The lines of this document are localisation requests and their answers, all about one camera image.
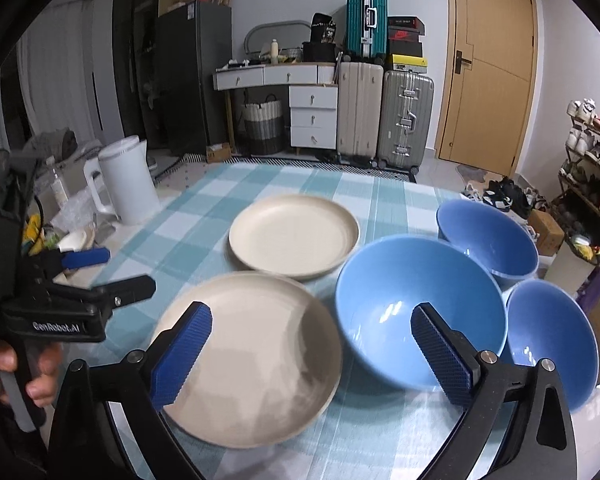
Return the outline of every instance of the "drawer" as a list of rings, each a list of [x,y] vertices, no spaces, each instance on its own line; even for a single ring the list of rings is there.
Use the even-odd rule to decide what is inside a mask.
[[[333,84],[336,74],[336,66],[318,65],[318,85]]]
[[[317,108],[291,108],[291,125],[306,126],[308,128],[331,128],[335,131],[338,124],[336,110],[322,110]]]
[[[336,130],[334,128],[291,127],[291,145],[295,148],[336,149]]]
[[[228,70],[214,74],[214,87],[216,90],[230,90],[247,86],[262,86],[264,84],[264,70],[261,66],[243,70]]]
[[[290,86],[289,106],[292,108],[326,108],[337,110],[337,86]]]
[[[279,65],[264,67],[265,85],[313,84],[318,81],[315,65]]]

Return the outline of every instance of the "bottle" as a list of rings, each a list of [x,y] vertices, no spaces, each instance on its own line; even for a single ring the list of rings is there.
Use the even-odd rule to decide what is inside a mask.
[[[271,64],[278,64],[278,40],[271,41]]]
[[[46,160],[46,166],[49,168],[51,191],[54,192],[54,197],[56,198],[58,207],[62,209],[62,206],[69,200],[69,196],[67,195],[66,186],[64,184],[64,180],[62,179],[62,175],[60,175],[59,171],[54,165],[55,161],[56,158],[53,155],[50,156]]]

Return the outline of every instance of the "silver suitcase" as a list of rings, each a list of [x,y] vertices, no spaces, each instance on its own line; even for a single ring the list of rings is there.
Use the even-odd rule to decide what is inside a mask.
[[[343,155],[376,156],[383,68],[341,63],[338,76],[338,142]]]
[[[378,163],[418,172],[431,121],[433,81],[415,72],[384,74]]]

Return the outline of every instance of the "white kettle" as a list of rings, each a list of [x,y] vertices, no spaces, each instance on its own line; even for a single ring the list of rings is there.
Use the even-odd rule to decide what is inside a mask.
[[[104,205],[93,181],[95,173],[102,174],[112,205]],[[117,215],[123,224],[136,225],[160,209],[154,181],[146,165],[146,140],[127,137],[103,148],[98,158],[84,165],[87,186],[101,213]]]

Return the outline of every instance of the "light blue tablecloth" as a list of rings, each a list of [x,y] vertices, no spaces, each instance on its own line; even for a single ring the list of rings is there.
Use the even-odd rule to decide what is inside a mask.
[[[100,273],[99,283],[147,273],[155,279],[157,291],[149,301],[116,311],[106,341],[81,346],[82,356],[91,365],[106,364],[132,349],[146,348],[156,322],[181,289],[238,270],[225,248],[236,215],[255,200],[295,192],[325,196],[348,208],[360,223],[361,244],[398,233],[436,237],[438,206],[458,198],[446,190],[364,175],[222,165],[153,218]],[[413,262],[418,264],[417,254]],[[327,306],[333,306],[338,272],[306,283]],[[441,392],[392,389],[345,348],[333,402],[298,437],[278,446],[227,450],[200,442],[175,426],[172,430],[209,480],[403,480],[418,477],[459,415]],[[487,472],[502,430],[494,431],[474,478]],[[138,473],[151,478],[137,447],[122,433]]]

